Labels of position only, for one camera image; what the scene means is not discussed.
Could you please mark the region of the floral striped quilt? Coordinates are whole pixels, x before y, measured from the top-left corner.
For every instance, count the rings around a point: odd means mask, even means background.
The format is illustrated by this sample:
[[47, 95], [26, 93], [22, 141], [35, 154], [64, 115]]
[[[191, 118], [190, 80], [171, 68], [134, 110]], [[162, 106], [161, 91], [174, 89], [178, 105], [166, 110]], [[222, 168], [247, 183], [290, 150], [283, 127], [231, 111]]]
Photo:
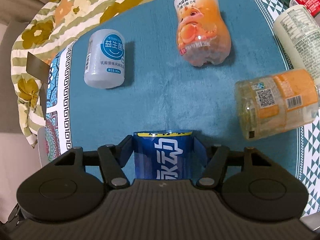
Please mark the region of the floral striped quilt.
[[20, 128], [31, 147], [45, 121], [39, 92], [43, 82], [27, 73], [27, 55], [45, 63], [81, 35], [114, 16], [153, 0], [50, 0], [34, 16], [11, 50], [11, 80]]

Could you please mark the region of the orange label clear bottle cup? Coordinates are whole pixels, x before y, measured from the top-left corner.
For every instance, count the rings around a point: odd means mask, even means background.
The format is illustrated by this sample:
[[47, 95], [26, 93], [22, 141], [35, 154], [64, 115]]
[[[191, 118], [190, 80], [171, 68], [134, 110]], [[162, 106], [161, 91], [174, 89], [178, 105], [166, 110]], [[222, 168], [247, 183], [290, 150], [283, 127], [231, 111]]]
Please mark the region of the orange label clear bottle cup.
[[305, 69], [238, 81], [235, 100], [242, 134], [258, 140], [313, 122], [319, 96]]

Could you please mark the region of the white board under mat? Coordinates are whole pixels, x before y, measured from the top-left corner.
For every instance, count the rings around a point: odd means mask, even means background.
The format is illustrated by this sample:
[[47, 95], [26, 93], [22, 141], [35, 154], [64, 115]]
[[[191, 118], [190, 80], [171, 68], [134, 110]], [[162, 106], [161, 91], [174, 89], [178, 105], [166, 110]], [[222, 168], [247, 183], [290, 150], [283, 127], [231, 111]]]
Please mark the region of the white board under mat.
[[41, 167], [44, 167], [49, 164], [45, 127], [41, 127], [37, 132], [37, 146], [39, 150], [40, 164]]

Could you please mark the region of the teal patterned cloth mat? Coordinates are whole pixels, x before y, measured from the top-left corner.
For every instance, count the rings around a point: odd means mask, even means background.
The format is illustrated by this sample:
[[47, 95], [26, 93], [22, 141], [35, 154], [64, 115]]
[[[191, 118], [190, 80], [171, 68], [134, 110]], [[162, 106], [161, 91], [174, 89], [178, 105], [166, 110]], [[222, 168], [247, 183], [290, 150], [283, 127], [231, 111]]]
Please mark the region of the teal patterned cloth mat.
[[236, 116], [234, 85], [291, 68], [272, 33], [284, 8], [278, 0], [219, 0], [219, 6], [232, 47], [218, 66], [196, 68], [179, 55], [174, 0], [139, 5], [102, 24], [125, 38], [126, 72], [120, 87], [85, 84], [90, 33], [61, 49], [48, 87], [48, 159], [68, 145], [95, 150], [137, 131], [191, 129], [208, 146], [249, 146]]

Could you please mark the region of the orange cartoon bottle cup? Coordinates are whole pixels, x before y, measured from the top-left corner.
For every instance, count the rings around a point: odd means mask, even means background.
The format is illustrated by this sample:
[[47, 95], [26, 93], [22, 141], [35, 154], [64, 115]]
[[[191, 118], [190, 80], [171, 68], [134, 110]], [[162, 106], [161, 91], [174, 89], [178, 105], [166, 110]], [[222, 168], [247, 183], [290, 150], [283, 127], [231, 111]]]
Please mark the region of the orange cartoon bottle cup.
[[219, 0], [174, 0], [177, 49], [195, 67], [218, 65], [231, 52], [231, 37], [222, 19]]

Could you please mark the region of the white blue label bottle cup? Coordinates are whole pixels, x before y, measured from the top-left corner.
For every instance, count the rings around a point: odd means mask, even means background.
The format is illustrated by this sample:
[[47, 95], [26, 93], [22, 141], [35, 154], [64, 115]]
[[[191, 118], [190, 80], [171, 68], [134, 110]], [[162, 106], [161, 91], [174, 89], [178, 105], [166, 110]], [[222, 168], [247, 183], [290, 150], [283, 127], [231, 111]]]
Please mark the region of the white blue label bottle cup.
[[95, 31], [88, 42], [84, 81], [86, 85], [111, 89], [125, 80], [125, 40], [114, 29]]

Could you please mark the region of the pale green label bottle cup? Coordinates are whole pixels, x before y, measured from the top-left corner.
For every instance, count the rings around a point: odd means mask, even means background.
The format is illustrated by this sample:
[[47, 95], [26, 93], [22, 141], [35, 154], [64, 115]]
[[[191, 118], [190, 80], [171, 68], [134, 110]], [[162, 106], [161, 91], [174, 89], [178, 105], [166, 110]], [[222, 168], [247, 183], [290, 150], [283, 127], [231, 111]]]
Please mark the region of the pale green label bottle cup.
[[303, 5], [280, 14], [273, 32], [288, 55], [293, 68], [305, 69], [319, 86], [319, 25]]

